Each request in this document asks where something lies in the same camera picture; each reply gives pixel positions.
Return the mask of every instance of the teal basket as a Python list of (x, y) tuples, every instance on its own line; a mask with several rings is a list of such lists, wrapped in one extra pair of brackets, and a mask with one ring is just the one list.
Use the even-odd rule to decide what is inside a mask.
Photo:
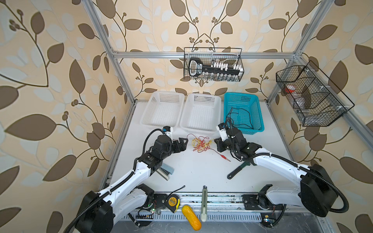
[(264, 130), (263, 118), (256, 95), (229, 92), (224, 94), (224, 120), (229, 114), (233, 126), (243, 134), (255, 134)]

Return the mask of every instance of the white table surface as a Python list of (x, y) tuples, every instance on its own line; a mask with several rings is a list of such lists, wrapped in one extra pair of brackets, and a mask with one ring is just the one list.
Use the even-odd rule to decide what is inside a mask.
[[(138, 102), (136, 105), (111, 183), (132, 169), (134, 159), (141, 156), (145, 138), (153, 129), (159, 128), (140, 124), (140, 118), (146, 104), (146, 102)], [(289, 155), (266, 104), (260, 102), (260, 108), (265, 130), (254, 135), (244, 134), (244, 137), (248, 142), (255, 142), (274, 154), (289, 159)], [(155, 132), (149, 137), (146, 150), (154, 144), (159, 134), (160, 132)], [(179, 137), (185, 138), (187, 135), (188, 132), (185, 132), (179, 126), (174, 127), (173, 139), (178, 139)], [(144, 184), (156, 192), (171, 192), (183, 185), (185, 185), (185, 188), (181, 192), (202, 192), (204, 185), (207, 186), (209, 192), (258, 192), (266, 184), (294, 186), (294, 184), (277, 173), (265, 167), (252, 165), (244, 167), (231, 180), (228, 180), (227, 175), (235, 170), (242, 162), (232, 158), (229, 151), (224, 151), (221, 154), (231, 160), (231, 162), (223, 159), (213, 150), (201, 153), (193, 151), (191, 145), (193, 136), (190, 135), (188, 139), (189, 142), (185, 151), (172, 154), (163, 160), (164, 163), (173, 167), (175, 170), (170, 175), (169, 181), (166, 181), (158, 173), (154, 173), (144, 181)], [(212, 143), (211, 148), (216, 150), (216, 144)]]

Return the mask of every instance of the small sticker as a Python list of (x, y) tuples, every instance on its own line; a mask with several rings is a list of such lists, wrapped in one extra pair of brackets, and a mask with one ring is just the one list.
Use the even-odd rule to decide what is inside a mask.
[(176, 206), (176, 204), (177, 204), (177, 200), (176, 200), (176, 198), (174, 198), (174, 197), (171, 197), (169, 200), (168, 200), (168, 204), (170, 205), (170, 206)]

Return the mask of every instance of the floral wallpaper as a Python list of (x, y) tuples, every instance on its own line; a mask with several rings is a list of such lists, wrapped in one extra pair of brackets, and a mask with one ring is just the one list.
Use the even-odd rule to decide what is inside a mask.
[[(373, 2), (335, 0), (303, 56), (322, 69), (356, 104), (351, 109), (373, 130)], [(318, 163), (347, 197), (346, 213), (329, 213), (336, 232), (373, 232), (373, 153), (343, 118), (328, 127), (302, 127), (285, 93), (271, 108), (297, 162)], [(338, 198), (334, 208), (341, 208)]]
[(283, 59), (243, 59), (245, 73), (240, 82), (218, 82), (184, 77), (183, 61), (175, 59), (122, 59), (120, 64), (134, 97), (148, 100), (155, 91), (176, 91), (188, 95), (226, 92), (254, 94), (265, 100), (276, 84), (275, 73), (285, 67)]
[(321, 0), (93, 0), (114, 50), (292, 52)]
[(130, 103), (79, 1), (0, 0), (0, 22), (0, 232), (62, 232)]

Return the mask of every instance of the white basket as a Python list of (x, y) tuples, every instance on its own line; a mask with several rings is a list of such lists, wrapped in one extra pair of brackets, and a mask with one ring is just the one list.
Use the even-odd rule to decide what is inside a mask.
[(180, 127), (187, 132), (216, 133), (220, 124), (222, 99), (206, 94), (189, 94), (186, 99)]
[(180, 120), (184, 105), (184, 94), (170, 91), (156, 91), (151, 95), (140, 124), (175, 127)]

